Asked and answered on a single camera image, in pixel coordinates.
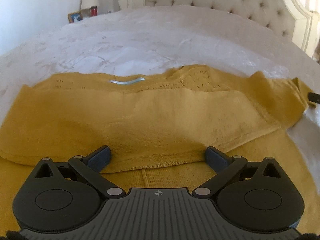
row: mustard yellow garment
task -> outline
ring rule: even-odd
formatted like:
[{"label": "mustard yellow garment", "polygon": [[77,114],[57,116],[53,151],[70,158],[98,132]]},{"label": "mustard yellow garment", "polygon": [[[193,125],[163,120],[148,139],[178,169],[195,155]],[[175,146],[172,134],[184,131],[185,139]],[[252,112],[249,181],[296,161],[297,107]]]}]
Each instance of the mustard yellow garment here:
[{"label": "mustard yellow garment", "polygon": [[298,230],[320,233],[320,197],[285,129],[308,107],[298,79],[241,78],[203,65],[132,77],[63,73],[24,86],[0,129],[0,235],[18,230],[11,203],[40,158],[67,161],[109,145],[103,176],[124,188],[188,187],[214,175],[207,146],[277,159],[305,201]]}]

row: bed sheet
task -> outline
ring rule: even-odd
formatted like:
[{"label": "bed sheet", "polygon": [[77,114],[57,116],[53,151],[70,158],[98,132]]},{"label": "bed sheet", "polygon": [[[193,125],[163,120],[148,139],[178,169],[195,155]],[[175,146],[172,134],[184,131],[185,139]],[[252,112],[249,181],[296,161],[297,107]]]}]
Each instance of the bed sheet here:
[{"label": "bed sheet", "polygon": [[[42,33],[0,56],[0,124],[23,84],[55,73],[151,75],[206,64],[240,76],[299,77],[320,93],[320,66],[292,42],[237,15],[192,6],[144,7],[84,19]],[[288,134],[320,193],[320,110]]]}]

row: clothing tag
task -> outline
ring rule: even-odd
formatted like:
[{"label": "clothing tag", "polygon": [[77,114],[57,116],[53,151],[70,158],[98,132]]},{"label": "clothing tag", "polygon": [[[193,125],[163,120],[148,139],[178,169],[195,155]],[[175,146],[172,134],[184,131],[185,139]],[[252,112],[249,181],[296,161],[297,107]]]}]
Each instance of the clothing tag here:
[{"label": "clothing tag", "polygon": [[140,82],[140,81],[144,81],[145,78],[137,78],[137,79],[134,79],[134,80],[130,80],[130,81],[126,81],[126,82],[122,82],[122,81],[116,81],[116,80],[109,80],[109,83],[115,83],[115,84],[119,84],[119,85],[131,85],[131,84],[134,84],[134,83],[137,83],[137,82]]}]

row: framed photo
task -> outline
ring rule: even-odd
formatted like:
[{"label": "framed photo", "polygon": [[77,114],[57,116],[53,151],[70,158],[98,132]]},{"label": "framed photo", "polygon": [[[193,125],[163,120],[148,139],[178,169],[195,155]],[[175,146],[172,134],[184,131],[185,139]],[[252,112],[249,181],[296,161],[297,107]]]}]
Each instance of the framed photo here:
[{"label": "framed photo", "polygon": [[83,20],[83,16],[80,11],[68,14],[69,23],[80,22]]}]

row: white wall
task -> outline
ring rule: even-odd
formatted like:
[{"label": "white wall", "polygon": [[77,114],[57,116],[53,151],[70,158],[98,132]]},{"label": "white wall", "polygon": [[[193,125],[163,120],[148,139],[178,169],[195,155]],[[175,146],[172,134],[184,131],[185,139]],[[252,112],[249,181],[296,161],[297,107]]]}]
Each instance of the white wall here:
[{"label": "white wall", "polygon": [[[98,13],[119,8],[117,0],[99,0]],[[0,0],[0,55],[29,37],[68,24],[81,0]]]}]

